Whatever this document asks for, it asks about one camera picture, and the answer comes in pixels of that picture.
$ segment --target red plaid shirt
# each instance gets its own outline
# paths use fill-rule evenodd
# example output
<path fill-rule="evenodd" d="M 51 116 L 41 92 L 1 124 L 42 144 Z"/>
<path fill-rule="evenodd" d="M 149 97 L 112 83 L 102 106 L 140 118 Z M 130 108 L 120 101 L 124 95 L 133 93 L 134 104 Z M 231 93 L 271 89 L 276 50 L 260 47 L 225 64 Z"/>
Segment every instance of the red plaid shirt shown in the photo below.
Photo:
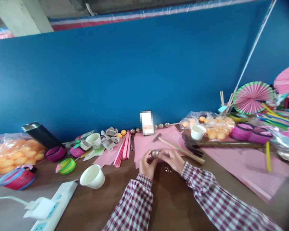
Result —
<path fill-rule="evenodd" d="M 282 230 L 266 215 L 221 188 L 212 173 L 186 162 L 181 176 L 219 230 Z M 152 181 L 142 174 L 131 180 L 103 230 L 148 230 L 151 186 Z"/>

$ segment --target paper stack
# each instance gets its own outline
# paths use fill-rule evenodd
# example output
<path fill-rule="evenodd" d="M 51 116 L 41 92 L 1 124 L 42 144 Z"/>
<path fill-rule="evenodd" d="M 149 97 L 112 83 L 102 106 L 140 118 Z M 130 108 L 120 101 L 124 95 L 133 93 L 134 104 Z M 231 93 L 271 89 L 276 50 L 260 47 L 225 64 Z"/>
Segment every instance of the paper stack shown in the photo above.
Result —
<path fill-rule="evenodd" d="M 122 160 L 126 160 L 129 158 L 129 151 L 130 151 L 130 144 L 131 144 L 131 133 L 130 131 L 127 131 L 125 137 L 124 137 L 124 140 L 122 141 L 122 144 L 119 148 L 119 151 L 118 151 L 118 154 L 117 154 L 117 157 L 113 163 L 113 165 L 115 167 L 120 167 L 121 165 L 121 161 Z"/>

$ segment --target thermos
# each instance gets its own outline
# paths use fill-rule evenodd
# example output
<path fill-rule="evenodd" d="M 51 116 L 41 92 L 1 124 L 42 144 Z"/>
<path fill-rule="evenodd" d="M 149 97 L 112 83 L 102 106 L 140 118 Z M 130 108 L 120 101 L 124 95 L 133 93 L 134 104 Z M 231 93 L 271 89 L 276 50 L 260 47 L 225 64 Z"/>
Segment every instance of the thermos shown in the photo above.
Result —
<path fill-rule="evenodd" d="M 38 122 L 27 124 L 23 126 L 22 129 L 47 149 L 52 149 L 58 146 L 64 147 L 63 144 L 53 136 L 53 134 Z"/>

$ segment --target power strip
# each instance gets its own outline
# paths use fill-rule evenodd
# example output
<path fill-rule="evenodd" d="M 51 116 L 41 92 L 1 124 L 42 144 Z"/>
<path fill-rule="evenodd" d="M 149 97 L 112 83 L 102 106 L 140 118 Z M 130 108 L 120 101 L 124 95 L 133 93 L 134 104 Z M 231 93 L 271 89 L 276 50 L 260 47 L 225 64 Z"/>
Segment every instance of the power strip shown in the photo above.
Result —
<path fill-rule="evenodd" d="M 45 220 L 38 220 L 31 231 L 54 231 L 77 186 L 75 181 L 63 183 L 51 199 L 55 202 L 52 211 Z"/>

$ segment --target wooden table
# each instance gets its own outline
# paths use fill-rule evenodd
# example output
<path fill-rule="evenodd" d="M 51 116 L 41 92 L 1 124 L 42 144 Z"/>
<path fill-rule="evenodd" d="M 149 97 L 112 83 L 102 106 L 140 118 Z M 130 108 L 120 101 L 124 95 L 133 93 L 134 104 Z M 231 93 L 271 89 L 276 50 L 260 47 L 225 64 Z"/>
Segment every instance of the wooden table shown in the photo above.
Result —
<path fill-rule="evenodd" d="M 284 230 L 289 230 L 289 178 L 272 200 L 265 203 L 208 155 L 204 154 L 203 158 L 206 163 L 202 168 L 211 171 L 223 188 L 268 215 Z M 37 178 L 32 185 L 23 191 L 0 187 L 0 196 L 12 195 L 26 201 L 41 196 L 52 198 L 62 183 L 79 179 L 95 159 L 86 162 L 78 160 L 75 170 L 68 175 L 55 174 L 57 163 L 44 160 L 37 165 Z M 198 163 L 188 157 L 185 160 L 199 167 Z M 154 175 L 154 203 L 149 230 L 216 230 L 186 182 L 174 171 L 165 172 L 165 166 L 166 163 L 159 163 Z M 105 226 L 129 180 L 135 179 L 139 173 L 135 169 L 134 152 L 131 151 L 129 160 L 122 161 L 120 168 L 105 166 L 103 173 L 106 180 L 100 189 L 78 186 L 56 231 L 92 231 L 101 230 Z M 30 230 L 35 221 L 22 218 L 24 212 L 21 204 L 0 200 L 0 230 Z"/>

